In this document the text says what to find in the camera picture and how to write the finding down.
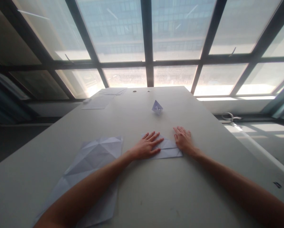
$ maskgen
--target left hand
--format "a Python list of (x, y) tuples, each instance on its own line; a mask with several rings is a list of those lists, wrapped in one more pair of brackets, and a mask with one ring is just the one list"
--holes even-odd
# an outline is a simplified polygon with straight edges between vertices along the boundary
[(147, 133), (133, 148), (127, 151), (127, 154), (132, 156), (133, 160), (147, 159), (156, 155), (161, 149), (152, 150), (152, 148), (164, 140), (163, 138), (155, 140), (159, 134), (159, 132), (155, 134), (155, 131)]

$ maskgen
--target stack of paper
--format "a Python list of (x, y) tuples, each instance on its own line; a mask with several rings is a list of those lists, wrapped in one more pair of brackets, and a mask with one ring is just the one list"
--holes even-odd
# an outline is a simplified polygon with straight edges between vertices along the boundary
[(153, 149), (160, 148), (160, 153), (156, 154), (150, 159), (160, 159), (160, 158), (172, 158), (172, 157), (182, 157), (183, 154), (180, 151), (180, 149), (177, 147), (176, 143), (169, 140), (168, 138), (165, 138), (161, 135), (159, 135), (155, 140), (164, 138), (163, 142), (156, 145)]
[(101, 89), (99, 91), (99, 94), (104, 94), (104, 95), (121, 95), (123, 92), (125, 92), (127, 88), (106, 88), (106, 89)]
[(82, 109), (104, 109), (114, 97), (114, 95), (96, 97), (89, 101)]
[[(65, 192), (82, 179), (104, 167), (122, 153), (122, 137), (100, 138), (92, 142), (84, 142), (73, 163), (58, 181), (49, 198), (45, 202), (41, 213), (36, 217), (35, 223), (42, 214)], [(114, 182), (95, 206), (77, 223), (77, 228), (85, 228), (113, 217), (117, 201), (117, 181)]]

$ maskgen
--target small black label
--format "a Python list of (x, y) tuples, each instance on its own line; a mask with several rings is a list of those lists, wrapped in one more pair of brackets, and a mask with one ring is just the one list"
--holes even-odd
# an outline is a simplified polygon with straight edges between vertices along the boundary
[(273, 183), (277, 186), (277, 188), (282, 188), (281, 184), (279, 184), (278, 182), (273, 182)]

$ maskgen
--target forearm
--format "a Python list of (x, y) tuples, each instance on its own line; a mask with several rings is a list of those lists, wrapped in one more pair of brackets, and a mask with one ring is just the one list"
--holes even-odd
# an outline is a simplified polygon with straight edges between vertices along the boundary
[(125, 153), (80, 181), (51, 205), (39, 219), (35, 228), (48, 227), (48, 224), (73, 227), (101, 198), (132, 160), (132, 156)]
[(284, 203), (275, 196), (202, 152), (191, 154), (254, 218), (266, 226), (284, 226)]

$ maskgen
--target window frame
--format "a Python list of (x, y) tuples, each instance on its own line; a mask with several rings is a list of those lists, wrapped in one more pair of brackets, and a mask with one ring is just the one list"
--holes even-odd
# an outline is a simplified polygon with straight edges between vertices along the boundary
[(278, 91), (284, 86), (284, 81), (273, 91), (271, 94), (247, 94), (237, 95), (237, 92), (244, 84), (257, 63), (268, 63), (268, 62), (284, 62), (284, 57), (262, 57), (269, 45), (273, 42), (279, 31), (284, 25), (284, 0), (281, 1), (280, 5), (276, 9), (274, 15), (263, 31), (262, 35), (258, 39), (253, 51), (249, 54), (218, 54), (210, 55), (210, 49), (215, 38), (225, 5), (227, 0), (217, 0), (212, 14), (209, 29), (206, 35), (205, 43), (201, 52), (200, 59), (197, 60), (153, 60), (153, 41), (152, 41), (152, 10), (151, 0), (141, 0), (141, 11), (142, 11), (142, 29), (144, 39), (144, 52), (145, 61), (135, 62), (100, 62), (95, 51), (92, 40), (89, 36), (88, 30), (85, 26), (85, 22), (81, 15), (78, 4), (74, 0), (65, 0), (70, 13), (74, 19), (74, 22), (78, 28), (78, 31), (83, 39), (85, 47), (91, 57), (91, 60), (53, 60), (50, 54), (47, 52), (45, 47), (42, 45), (36, 34), (33, 32), (31, 27), (28, 25), (24, 17), (16, 8), (12, 0), (0, 0), (0, 10), (11, 23), (17, 33), (26, 42), (28, 47), (40, 60), (40, 65), (22, 65), (22, 66), (3, 66), (0, 65), (0, 73), (8, 77), (14, 82), (25, 94), (31, 99), (29, 101), (59, 101), (59, 100), (37, 100), (29, 91), (17, 81), (11, 74), (11, 71), (35, 71), (35, 70), (47, 70), (61, 89), (68, 96), (70, 101), (81, 101), (82, 99), (75, 99), (69, 88), (63, 82), (63, 80), (56, 73), (56, 70), (67, 70), (67, 69), (97, 69), (105, 88), (108, 88), (108, 82), (104, 74), (103, 68), (124, 68), (124, 67), (145, 67), (147, 86), (154, 86), (154, 67), (156, 66), (183, 66), (183, 65), (197, 65), (197, 70), (194, 76), (191, 93), (194, 94), (202, 67), (204, 65), (212, 64), (235, 64), (235, 63), (247, 63), (247, 67), (242, 73), (234, 85), (229, 95), (220, 96), (198, 96), (198, 97), (248, 97), (248, 96), (267, 96), (277, 95)]

